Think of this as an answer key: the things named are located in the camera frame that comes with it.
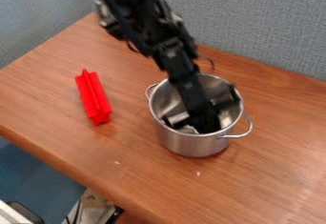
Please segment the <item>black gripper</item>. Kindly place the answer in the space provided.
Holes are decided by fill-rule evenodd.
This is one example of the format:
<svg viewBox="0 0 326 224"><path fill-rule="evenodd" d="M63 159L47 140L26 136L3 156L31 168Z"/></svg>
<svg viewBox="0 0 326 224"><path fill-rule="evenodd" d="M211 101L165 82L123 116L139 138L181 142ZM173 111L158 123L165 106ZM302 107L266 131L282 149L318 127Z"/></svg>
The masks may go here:
<svg viewBox="0 0 326 224"><path fill-rule="evenodd" d="M197 57L197 52L187 52L183 45L162 47L155 53L154 60L167 73L183 104L183 110L165 113L162 120L174 130L191 126L199 133L218 132L222 129L219 114L238 103L239 98L230 82L217 89L219 99L207 94L201 81L203 74L194 62Z"/></svg>

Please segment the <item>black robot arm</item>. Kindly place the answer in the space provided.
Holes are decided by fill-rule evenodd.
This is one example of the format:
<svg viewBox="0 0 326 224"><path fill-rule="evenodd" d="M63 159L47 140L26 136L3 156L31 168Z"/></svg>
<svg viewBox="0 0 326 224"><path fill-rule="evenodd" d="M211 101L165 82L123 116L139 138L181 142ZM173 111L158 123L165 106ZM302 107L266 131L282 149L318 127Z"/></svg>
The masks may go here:
<svg viewBox="0 0 326 224"><path fill-rule="evenodd" d="M199 133L222 129L221 110L238 102L234 85L219 90L230 98L222 102L209 98L201 83L199 58L194 39L179 15L166 0L96 0L100 26L128 48L150 57L169 75L177 88L187 116L178 121L163 117L174 129L189 125Z"/></svg>

